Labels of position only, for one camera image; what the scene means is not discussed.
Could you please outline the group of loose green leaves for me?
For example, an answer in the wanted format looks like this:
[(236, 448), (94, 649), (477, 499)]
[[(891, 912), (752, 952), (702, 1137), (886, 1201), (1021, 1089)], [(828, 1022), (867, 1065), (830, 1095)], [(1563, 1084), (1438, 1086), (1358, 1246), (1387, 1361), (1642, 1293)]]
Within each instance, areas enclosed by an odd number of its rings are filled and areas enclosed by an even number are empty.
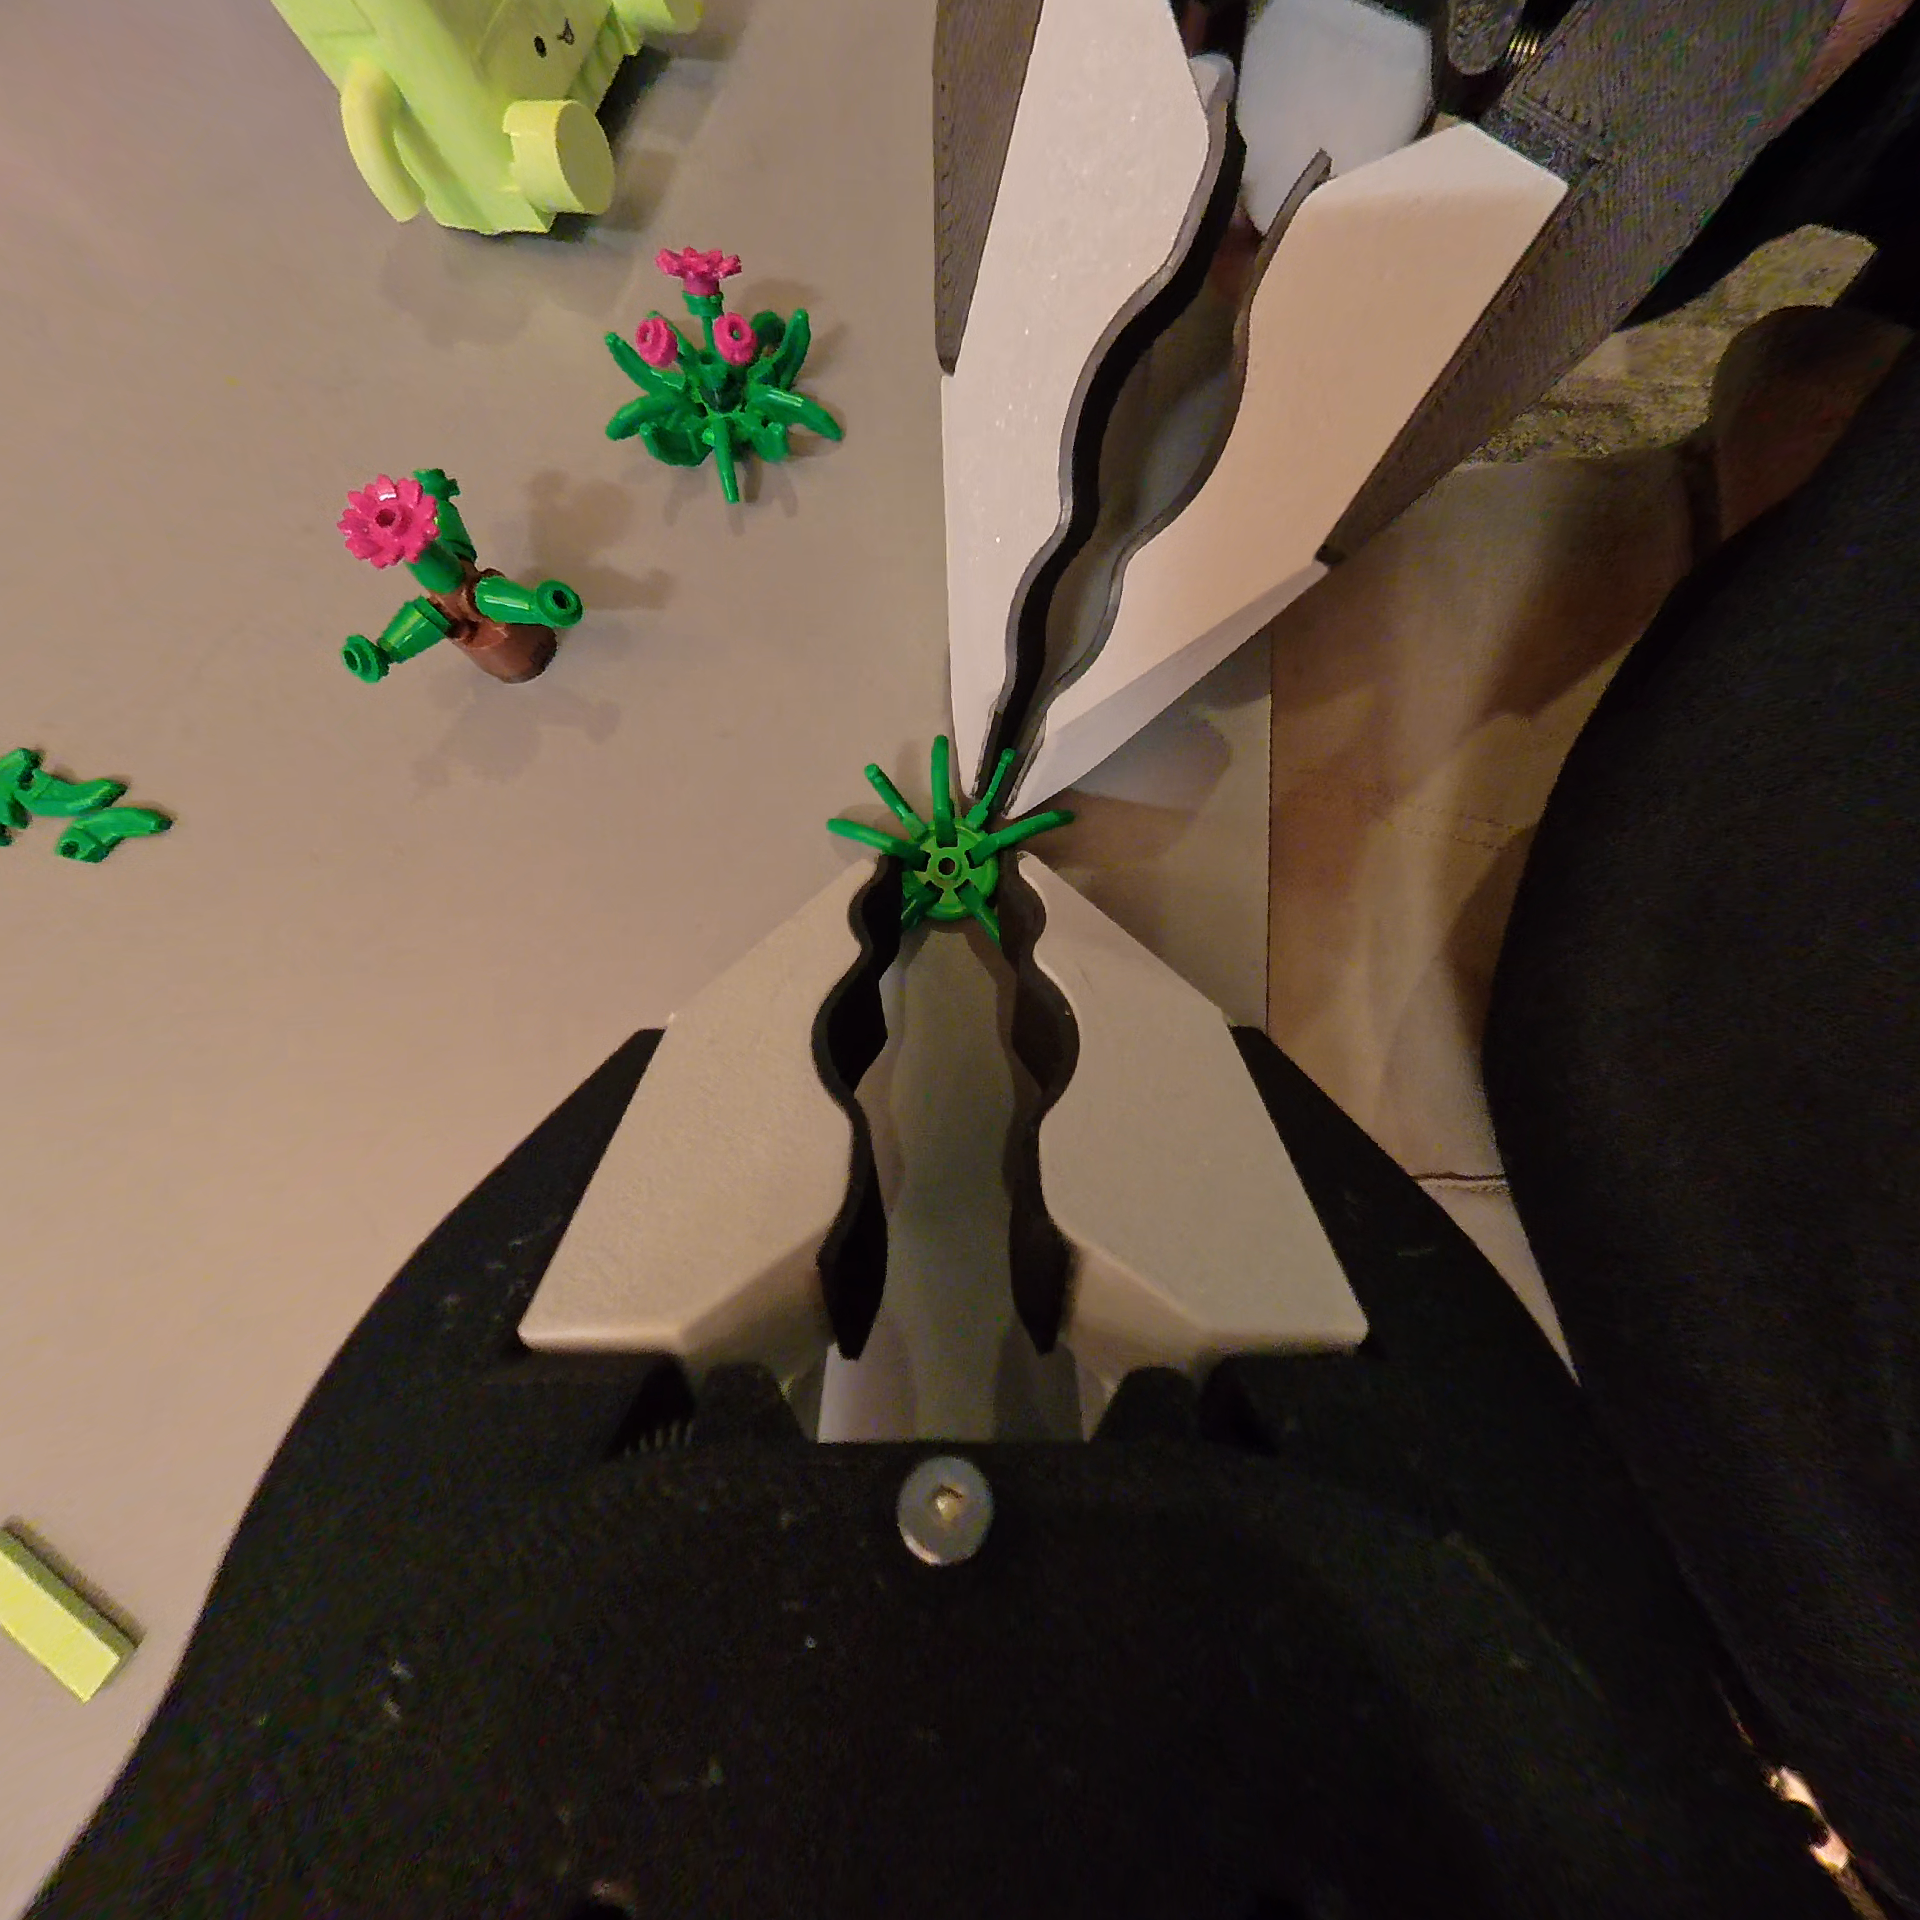
[(53, 820), (59, 827), (58, 855), (94, 863), (129, 840), (174, 827), (170, 814), (130, 805), (125, 793), (125, 784), (110, 776), (72, 780), (53, 773), (37, 749), (6, 752), (3, 756), (3, 848), (9, 848), (34, 820)]

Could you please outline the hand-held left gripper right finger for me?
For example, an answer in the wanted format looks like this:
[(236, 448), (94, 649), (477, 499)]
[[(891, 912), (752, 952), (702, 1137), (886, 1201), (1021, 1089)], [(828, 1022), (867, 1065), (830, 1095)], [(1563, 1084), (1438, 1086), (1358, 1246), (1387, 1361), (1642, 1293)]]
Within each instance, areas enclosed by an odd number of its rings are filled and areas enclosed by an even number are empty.
[(1348, 1352), (1365, 1311), (1233, 1022), (1042, 862), (1004, 899), (1014, 1307), (1066, 1349), (1084, 1429), (1138, 1368)]

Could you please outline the lime green brick pot figure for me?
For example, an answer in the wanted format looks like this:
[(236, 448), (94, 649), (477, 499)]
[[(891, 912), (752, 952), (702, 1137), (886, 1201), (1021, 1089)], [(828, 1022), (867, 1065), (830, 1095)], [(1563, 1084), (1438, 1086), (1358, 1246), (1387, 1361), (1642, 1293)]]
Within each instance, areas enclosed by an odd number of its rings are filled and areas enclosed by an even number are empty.
[(596, 110), (644, 39), (702, 1), (277, 1), (340, 95), (352, 159), (397, 222), (544, 233), (610, 205)]

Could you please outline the green bush with pink flowers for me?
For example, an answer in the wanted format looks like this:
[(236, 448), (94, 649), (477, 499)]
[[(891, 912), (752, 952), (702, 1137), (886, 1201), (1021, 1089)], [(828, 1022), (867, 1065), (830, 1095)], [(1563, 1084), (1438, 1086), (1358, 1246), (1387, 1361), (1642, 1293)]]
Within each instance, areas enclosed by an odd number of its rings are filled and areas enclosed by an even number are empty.
[(608, 420), (610, 440), (638, 440), (656, 461), (680, 468), (713, 461), (724, 500), (738, 503), (742, 460), (784, 461), (796, 427), (826, 440), (846, 437), (798, 385), (811, 344), (808, 308), (792, 315), (764, 308), (750, 318), (731, 310), (724, 284), (740, 273), (740, 260), (720, 248), (662, 248), (656, 267), (680, 284), (699, 335), (686, 335), (662, 312), (644, 318), (628, 339), (605, 335), (636, 385)]

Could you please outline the pink flower on brown stem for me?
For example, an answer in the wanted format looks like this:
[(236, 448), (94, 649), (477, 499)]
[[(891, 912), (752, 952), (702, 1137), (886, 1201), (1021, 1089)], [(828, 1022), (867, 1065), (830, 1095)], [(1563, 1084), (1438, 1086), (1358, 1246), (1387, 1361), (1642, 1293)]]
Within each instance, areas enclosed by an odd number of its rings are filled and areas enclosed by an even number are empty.
[(528, 588), (477, 566), (458, 494), (443, 468), (381, 473), (347, 494), (338, 519), (347, 551), (378, 569), (404, 565), (421, 584), (380, 636), (344, 641), (344, 662), (360, 681), (378, 683), (445, 639), (496, 681), (523, 683), (547, 669), (561, 632), (586, 614), (580, 595), (561, 580)]

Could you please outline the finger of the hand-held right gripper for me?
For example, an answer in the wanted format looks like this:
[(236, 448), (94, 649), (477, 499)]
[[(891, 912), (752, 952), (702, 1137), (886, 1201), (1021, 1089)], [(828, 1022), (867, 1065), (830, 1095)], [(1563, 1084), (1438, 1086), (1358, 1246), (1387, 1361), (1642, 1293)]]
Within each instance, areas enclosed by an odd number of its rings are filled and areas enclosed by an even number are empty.
[(1236, 319), (1233, 427), (1123, 551), (1018, 807), (1099, 765), (1326, 573), (1340, 516), (1569, 191), (1475, 126), (1320, 175), (1298, 180)]
[(1126, 367), (1224, 205), (1227, 105), (1165, 1), (939, 5), (939, 361), (950, 744), (1045, 701), (1046, 609), (1098, 525)]

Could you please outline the green spiky plant base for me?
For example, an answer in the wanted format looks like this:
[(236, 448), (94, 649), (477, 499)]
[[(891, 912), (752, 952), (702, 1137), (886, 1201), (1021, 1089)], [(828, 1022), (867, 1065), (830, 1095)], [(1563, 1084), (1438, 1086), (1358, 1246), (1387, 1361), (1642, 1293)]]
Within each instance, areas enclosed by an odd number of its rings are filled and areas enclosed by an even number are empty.
[(1056, 807), (1018, 820), (992, 822), (998, 793), (1018, 755), (1004, 752), (990, 781), (965, 811), (953, 796), (950, 740), (936, 736), (929, 756), (931, 815), (918, 815), (890, 774), (868, 764), (865, 774), (899, 820), (899, 831), (848, 817), (830, 817), (828, 830), (900, 865), (900, 927), (918, 924), (973, 921), (998, 943), (997, 910), (1002, 855), (1020, 843), (1072, 822), (1072, 811)]

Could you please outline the lime green flat tile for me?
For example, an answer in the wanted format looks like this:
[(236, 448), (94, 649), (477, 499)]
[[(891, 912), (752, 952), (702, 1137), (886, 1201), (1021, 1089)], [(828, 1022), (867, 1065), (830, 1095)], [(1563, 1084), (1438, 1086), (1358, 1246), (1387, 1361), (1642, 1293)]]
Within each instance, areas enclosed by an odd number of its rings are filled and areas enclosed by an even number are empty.
[(3, 1529), (3, 1632), (80, 1703), (96, 1699), (137, 1645), (12, 1526)]

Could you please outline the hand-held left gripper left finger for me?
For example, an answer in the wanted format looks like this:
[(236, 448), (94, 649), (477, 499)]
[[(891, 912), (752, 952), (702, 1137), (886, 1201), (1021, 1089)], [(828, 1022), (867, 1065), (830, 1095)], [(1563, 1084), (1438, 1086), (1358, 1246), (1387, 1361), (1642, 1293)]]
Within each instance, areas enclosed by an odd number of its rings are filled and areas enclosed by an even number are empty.
[(857, 1081), (884, 1045), (900, 870), (865, 856), (668, 1022), (520, 1340), (665, 1352), (689, 1379), (750, 1359), (805, 1433), (826, 1358), (861, 1352), (884, 1212)]

